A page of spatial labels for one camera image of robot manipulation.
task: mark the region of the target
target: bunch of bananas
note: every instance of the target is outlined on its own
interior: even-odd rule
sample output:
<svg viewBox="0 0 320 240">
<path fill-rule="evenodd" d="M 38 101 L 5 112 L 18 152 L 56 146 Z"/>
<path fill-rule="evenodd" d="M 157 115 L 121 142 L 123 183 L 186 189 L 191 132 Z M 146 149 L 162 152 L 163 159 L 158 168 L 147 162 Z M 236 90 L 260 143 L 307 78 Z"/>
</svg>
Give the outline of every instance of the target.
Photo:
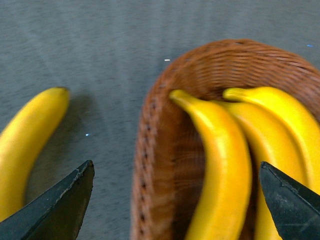
<svg viewBox="0 0 320 240">
<path fill-rule="evenodd" d="M 31 99 L 0 134 L 0 222 L 25 205 L 32 167 L 69 106 L 69 90 L 49 88 Z"/>
<path fill-rule="evenodd" d="M 186 240 L 237 240 L 252 190 L 252 171 L 268 162 L 320 194 L 320 126 L 293 96 L 269 86 L 228 88 L 228 101 L 181 89 L 169 97 L 186 111 L 205 149 L 202 193 Z M 255 240 L 281 240 L 258 186 Z"/>
</svg>

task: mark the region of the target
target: floor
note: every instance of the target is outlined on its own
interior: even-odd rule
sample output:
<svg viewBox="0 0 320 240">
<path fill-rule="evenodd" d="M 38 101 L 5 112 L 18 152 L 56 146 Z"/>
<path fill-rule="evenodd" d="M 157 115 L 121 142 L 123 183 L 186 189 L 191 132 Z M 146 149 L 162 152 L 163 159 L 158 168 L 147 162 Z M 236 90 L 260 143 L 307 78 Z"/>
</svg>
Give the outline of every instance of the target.
<svg viewBox="0 0 320 240">
<path fill-rule="evenodd" d="M 46 88 L 72 94 L 34 166 L 27 201 L 93 160 L 93 192 L 77 239 L 127 240 L 139 113 L 158 75 L 193 48 L 241 38 L 320 69 L 319 9 L 319 0 L 2 0 L 0 129 Z"/>
</svg>

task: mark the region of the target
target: woven basket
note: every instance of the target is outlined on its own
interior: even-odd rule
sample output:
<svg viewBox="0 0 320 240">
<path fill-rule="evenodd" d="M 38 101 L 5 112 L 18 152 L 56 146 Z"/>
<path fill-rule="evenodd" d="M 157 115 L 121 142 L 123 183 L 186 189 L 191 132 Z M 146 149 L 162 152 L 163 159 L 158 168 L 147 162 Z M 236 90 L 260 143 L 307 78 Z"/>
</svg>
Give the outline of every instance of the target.
<svg viewBox="0 0 320 240">
<path fill-rule="evenodd" d="M 249 39 L 221 40 L 176 59 L 146 96 L 138 126 L 131 240 L 183 240 L 205 168 L 202 141 L 168 94 L 183 89 L 221 100 L 226 88 L 272 86 L 300 100 L 320 120 L 320 72 L 300 56 Z M 253 239 L 255 191 L 241 240 Z"/>
</svg>

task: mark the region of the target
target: banana tip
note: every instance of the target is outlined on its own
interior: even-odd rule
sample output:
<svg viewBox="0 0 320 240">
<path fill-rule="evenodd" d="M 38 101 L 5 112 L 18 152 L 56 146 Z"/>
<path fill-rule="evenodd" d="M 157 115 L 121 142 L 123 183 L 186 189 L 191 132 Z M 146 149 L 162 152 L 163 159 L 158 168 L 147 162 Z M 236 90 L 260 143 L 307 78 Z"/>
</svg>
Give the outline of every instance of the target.
<svg viewBox="0 0 320 240">
<path fill-rule="evenodd" d="M 245 94 L 244 88 L 231 87 L 223 91 L 222 97 L 227 100 L 238 100 L 239 97 L 243 96 L 244 94 Z"/>
</svg>

